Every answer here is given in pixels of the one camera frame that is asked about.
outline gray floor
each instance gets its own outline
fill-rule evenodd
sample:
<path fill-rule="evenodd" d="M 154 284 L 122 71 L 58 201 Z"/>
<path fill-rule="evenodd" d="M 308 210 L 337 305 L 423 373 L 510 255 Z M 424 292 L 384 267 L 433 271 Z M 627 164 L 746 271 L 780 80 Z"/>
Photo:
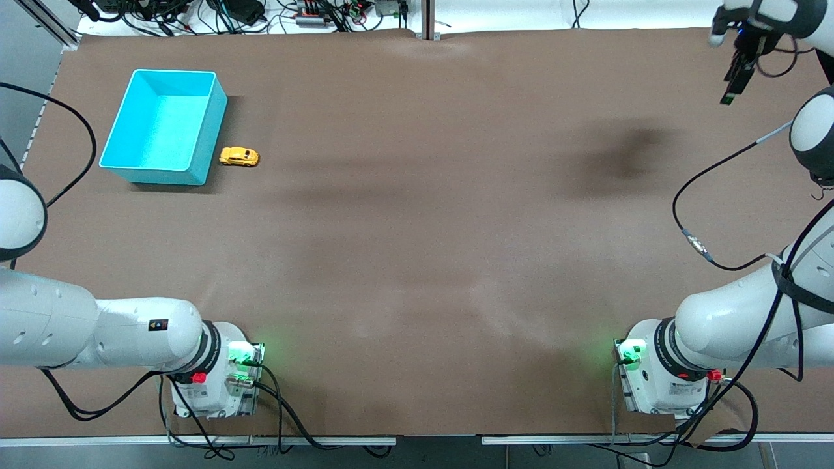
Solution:
<path fill-rule="evenodd" d="M 65 0 L 48 0 L 49 7 L 64 21 L 77 24 L 74 9 Z M 0 0 L 0 81 L 19 84 L 39 92 L 50 89 L 61 58 L 58 43 L 11 0 Z M 20 159 L 28 145 L 42 103 L 35 98 L 0 90 L 0 136 Z M 0 154 L 0 164 L 6 164 Z M 781 469 L 829 468 L 834 460 L 834 445 L 765 444 L 766 455 L 775 455 Z M 668 448 L 650 447 L 648 452 L 655 463 L 662 462 Z M 259 456 L 256 451 L 238 451 L 235 461 L 204 461 L 203 452 L 169 446 L 62 446 L 33 448 L 0 448 L 0 467 L 53 466 L 75 468 L 119 469 L 165 467 L 275 467 L 294 469 L 338 466 L 360 467 L 477 467 L 477 468 L 614 468 L 615 458 L 610 453 L 588 446 L 555 446 L 549 456 L 538 457 L 530 446 L 482 446 L 475 437 L 402 438 L 391 456 L 375 460 L 360 448 L 339 451 L 315 451 L 298 447 L 287 456 Z M 744 451 L 714 454 L 681 448 L 669 465 L 674 469 L 702 469 L 732 467 L 733 469 L 763 469 L 760 447 L 751 445 Z"/>

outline table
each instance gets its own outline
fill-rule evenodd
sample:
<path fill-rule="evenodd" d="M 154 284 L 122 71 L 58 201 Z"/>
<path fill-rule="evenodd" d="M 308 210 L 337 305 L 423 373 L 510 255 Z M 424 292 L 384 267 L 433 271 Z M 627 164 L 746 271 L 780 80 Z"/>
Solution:
<path fill-rule="evenodd" d="M 135 68 L 212 69 L 229 95 L 219 145 L 257 149 L 262 163 L 213 167 L 199 188 L 95 167 L 18 268 L 99 298 L 185 298 L 232 321 L 267 343 L 316 435 L 605 433 L 613 339 L 735 278 L 686 247 L 671 196 L 826 85 L 806 55 L 722 107 L 731 50 L 705 37 L 86 37 L 53 94 L 100 142 Z M 51 194 L 87 152 L 80 126 L 49 106 L 27 174 Z M 699 182 L 681 216 L 716 258 L 741 262 L 796 236 L 820 206 L 814 188 L 781 136 Z M 152 386 L 78 424 L 38 372 L 3 371 L 16 377 L 0 382 L 4 437 L 163 430 Z M 141 373 L 57 377 L 95 406 Z M 744 381 L 761 431 L 834 430 L 830 370 Z M 211 429 L 270 435 L 274 417 L 262 408 Z M 624 419 L 623 431 L 669 425 Z"/>

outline power adapter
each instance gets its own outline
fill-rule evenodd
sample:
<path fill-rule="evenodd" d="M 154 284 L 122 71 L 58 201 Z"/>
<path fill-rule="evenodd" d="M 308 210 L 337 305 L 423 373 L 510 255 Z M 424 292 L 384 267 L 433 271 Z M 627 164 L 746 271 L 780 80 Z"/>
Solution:
<path fill-rule="evenodd" d="M 258 0 L 208 0 L 206 3 L 218 14 L 229 15 L 247 26 L 264 19 L 264 4 Z"/>

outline yellow toy car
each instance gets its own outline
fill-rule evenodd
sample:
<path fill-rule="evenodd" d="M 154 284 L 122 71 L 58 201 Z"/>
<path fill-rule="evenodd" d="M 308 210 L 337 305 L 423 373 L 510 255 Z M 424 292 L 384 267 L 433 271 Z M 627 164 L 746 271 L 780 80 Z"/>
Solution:
<path fill-rule="evenodd" d="M 260 155 L 252 149 L 245 149 L 244 147 L 225 147 L 220 152 L 220 163 L 234 164 L 236 166 L 253 167 L 258 164 Z"/>

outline blue box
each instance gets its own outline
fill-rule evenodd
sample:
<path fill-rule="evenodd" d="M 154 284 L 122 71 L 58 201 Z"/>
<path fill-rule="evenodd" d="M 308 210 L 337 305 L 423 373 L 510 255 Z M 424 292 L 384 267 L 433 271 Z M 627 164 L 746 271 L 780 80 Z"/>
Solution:
<path fill-rule="evenodd" d="M 98 165 L 132 183 L 203 185 L 228 101 L 215 72 L 135 70 Z"/>

